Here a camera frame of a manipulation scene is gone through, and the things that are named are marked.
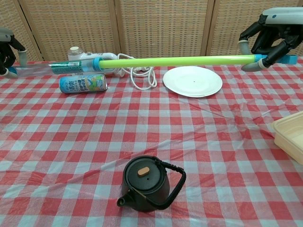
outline black teapot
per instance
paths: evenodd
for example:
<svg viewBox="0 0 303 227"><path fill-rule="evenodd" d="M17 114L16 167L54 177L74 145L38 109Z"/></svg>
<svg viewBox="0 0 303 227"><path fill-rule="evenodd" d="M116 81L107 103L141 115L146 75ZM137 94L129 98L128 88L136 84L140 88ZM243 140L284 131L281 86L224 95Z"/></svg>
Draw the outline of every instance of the black teapot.
<svg viewBox="0 0 303 227"><path fill-rule="evenodd" d="M170 195L165 168L182 174ZM174 201L185 180L186 174L180 167L162 162L157 157L136 157L126 165L123 171L123 196L118 199L117 206L128 206L143 212L164 210Z"/></svg>

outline plastic food container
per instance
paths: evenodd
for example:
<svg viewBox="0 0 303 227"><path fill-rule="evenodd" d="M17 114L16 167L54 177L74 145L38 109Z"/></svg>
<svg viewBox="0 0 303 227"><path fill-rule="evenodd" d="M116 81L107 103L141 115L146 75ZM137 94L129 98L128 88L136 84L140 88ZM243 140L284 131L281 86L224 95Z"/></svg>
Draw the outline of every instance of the plastic food container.
<svg viewBox="0 0 303 227"><path fill-rule="evenodd" d="M303 165L303 111L272 123L275 144Z"/></svg>

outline paper plate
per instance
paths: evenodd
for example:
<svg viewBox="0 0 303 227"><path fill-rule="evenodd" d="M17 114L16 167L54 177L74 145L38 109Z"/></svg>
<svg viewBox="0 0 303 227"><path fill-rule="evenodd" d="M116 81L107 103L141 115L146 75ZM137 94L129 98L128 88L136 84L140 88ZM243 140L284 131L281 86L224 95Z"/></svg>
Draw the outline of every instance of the paper plate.
<svg viewBox="0 0 303 227"><path fill-rule="evenodd" d="M169 90L195 98L215 94L223 84L218 74L197 66L173 68L164 74L163 82Z"/></svg>

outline table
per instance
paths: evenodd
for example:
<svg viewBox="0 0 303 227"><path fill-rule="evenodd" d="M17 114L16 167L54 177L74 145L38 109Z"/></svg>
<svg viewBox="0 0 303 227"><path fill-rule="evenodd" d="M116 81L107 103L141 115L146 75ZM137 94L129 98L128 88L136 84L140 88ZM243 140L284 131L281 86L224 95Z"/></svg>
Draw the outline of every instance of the table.
<svg viewBox="0 0 303 227"><path fill-rule="evenodd" d="M303 59L255 73L206 68L223 87L199 99L165 88L166 67L148 91L129 77L69 95L60 76L1 79L2 226L303 226L303 166L270 127L303 110ZM168 209L117 207L123 169L139 155L185 169ZM168 176L172 190L180 175Z"/></svg>

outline can label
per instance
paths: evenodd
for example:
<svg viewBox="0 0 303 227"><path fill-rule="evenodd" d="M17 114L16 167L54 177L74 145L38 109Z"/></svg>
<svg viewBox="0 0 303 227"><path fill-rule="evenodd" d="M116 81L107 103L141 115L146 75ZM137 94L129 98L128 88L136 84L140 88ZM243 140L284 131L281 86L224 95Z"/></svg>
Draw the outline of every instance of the can label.
<svg viewBox="0 0 303 227"><path fill-rule="evenodd" d="M81 61L63 61L51 64L54 74L69 74L83 72Z"/></svg>
<svg viewBox="0 0 303 227"><path fill-rule="evenodd" d="M103 74L62 77L59 87L63 93L106 91L107 82Z"/></svg>

